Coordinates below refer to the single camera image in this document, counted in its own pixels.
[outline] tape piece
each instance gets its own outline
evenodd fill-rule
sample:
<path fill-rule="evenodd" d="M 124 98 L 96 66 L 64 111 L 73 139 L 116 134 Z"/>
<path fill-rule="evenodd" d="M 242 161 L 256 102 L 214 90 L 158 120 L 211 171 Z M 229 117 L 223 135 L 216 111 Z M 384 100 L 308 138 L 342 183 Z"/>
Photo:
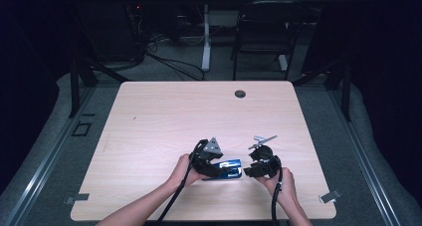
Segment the tape piece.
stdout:
<path fill-rule="evenodd" d="M 75 204 L 75 201 L 88 200 L 89 197 L 89 194 L 77 194 L 74 197 L 67 197 L 65 199 L 65 204 Z"/>
<path fill-rule="evenodd" d="M 341 196 L 340 191 L 336 189 L 335 191 L 332 191 L 326 195 L 320 196 L 319 200 L 321 200 L 323 203 L 328 203 L 330 201 L 335 202 L 335 199 Z"/>

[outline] chair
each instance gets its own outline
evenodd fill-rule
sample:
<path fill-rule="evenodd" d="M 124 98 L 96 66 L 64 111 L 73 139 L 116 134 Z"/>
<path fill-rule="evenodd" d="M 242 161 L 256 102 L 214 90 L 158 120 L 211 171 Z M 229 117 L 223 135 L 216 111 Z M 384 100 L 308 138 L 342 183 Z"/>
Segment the chair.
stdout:
<path fill-rule="evenodd" d="M 294 0 L 254 1 L 240 10 L 232 51 L 233 80 L 238 72 L 238 53 L 289 55 L 284 80 L 295 51 L 298 32 L 308 17 L 308 9 Z"/>

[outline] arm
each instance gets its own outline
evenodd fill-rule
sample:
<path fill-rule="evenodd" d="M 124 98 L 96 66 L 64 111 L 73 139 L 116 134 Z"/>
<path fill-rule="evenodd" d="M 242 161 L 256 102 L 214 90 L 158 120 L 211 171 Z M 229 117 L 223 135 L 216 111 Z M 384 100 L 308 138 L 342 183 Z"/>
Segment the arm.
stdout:
<path fill-rule="evenodd" d="M 268 189 L 270 195 L 273 195 L 279 179 L 279 174 L 280 170 L 273 178 L 257 177 L 256 179 Z M 288 168 L 283 168 L 282 182 L 282 191 L 279 192 L 277 202 L 282 206 L 283 210 L 285 210 L 292 224 L 294 226 L 312 225 L 307 214 L 299 203 L 298 195 L 296 193 L 295 179 Z"/>
<path fill-rule="evenodd" d="M 180 156 L 170 177 L 163 184 L 150 193 L 118 209 L 98 225 L 142 225 L 176 191 L 186 173 L 188 165 L 189 154 L 183 154 Z M 195 169 L 192 169 L 186 179 L 185 186 L 189 186 L 196 180 L 205 177 L 205 175 L 199 174 Z"/>

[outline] gray floor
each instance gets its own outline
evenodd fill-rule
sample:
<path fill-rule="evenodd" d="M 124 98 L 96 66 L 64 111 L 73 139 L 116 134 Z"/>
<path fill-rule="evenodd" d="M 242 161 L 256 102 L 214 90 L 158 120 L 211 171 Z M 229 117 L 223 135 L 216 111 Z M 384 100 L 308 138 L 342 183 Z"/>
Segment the gray floor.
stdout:
<path fill-rule="evenodd" d="M 290 81 L 300 77 L 301 65 L 313 29 L 302 32 L 295 54 Z M 202 43 L 187 39 L 189 44 L 161 41 L 150 46 L 150 53 L 162 58 L 188 62 L 200 66 Z M 218 36 L 212 39 L 211 69 L 205 74 L 207 81 L 230 81 L 232 76 L 231 39 Z M 264 59 L 243 57 L 240 64 L 259 63 Z M 277 68 L 277 63 L 270 63 Z M 108 65 L 117 68 L 118 64 Z M 183 67 L 199 76 L 191 67 Z M 193 81 L 181 78 L 173 70 L 146 57 L 135 68 L 118 71 L 134 81 Z M 79 115 L 68 119 L 71 110 L 69 75 L 58 80 L 60 96 L 51 117 L 46 123 L 33 149 L 15 178 L 0 197 L 0 225 L 94 225 L 95 222 L 74 222 L 70 218 L 72 205 L 64 204 L 67 197 L 78 193 L 100 134 L 106 122 L 118 83 L 105 74 L 97 73 L 100 83 L 95 89 L 83 88 L 84 104 Z M 265 80 L 268 75 L 258 79 Z M 337 215 L 332 220 L 314 220 L 315 225 L 422 225 L 422 211 L 413 197 L 399 184 L 383 159 L 371 136 L 370 122 L 362 104 L 359 90 L 352 88 L 350 114 L 352 122 L 344 122 L 338 113 L 338 94 L 326 92 L 322 87 L 325 76 L 318 77 L 303 87 L 296 88 L 305 119 L 313 138 L 322 170 L 330 190 L 338 189 L 343 195 L 335 203 Z M 92 127 L 85 137 L 71 136 L 76 124 L 89 122 Z M 357 134 L 350 134 L 350 129 Z M 369 164 L 362 164 L 356 150 L 358 144 Z M 375 172 L 381 187 L 374 187 L 373 178 L 365 172 Z M 45 179 L 38 188 L 29 187 L 31 182 Z M 380 205 L 377 194 L 387 196 L 390 205 Z M 382 207 L 391 209 L 397 219 L 386 218 Z M 207 222 L 189 225 L 270 225 L 270 222 Z M 187 225 L 168 223 L 167 225 Z"/>

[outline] chair seat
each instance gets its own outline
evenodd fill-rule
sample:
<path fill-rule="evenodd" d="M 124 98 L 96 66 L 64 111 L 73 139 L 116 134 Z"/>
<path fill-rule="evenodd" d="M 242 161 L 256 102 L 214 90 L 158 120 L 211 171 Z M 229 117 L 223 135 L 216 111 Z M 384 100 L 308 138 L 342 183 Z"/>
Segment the chair seat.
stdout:
<path fill-rule="evenodd" d="M 284 27 L 265 24 L 245 25 L 239 33 L 240 52 L 288 54 L 292 50 Z"/>

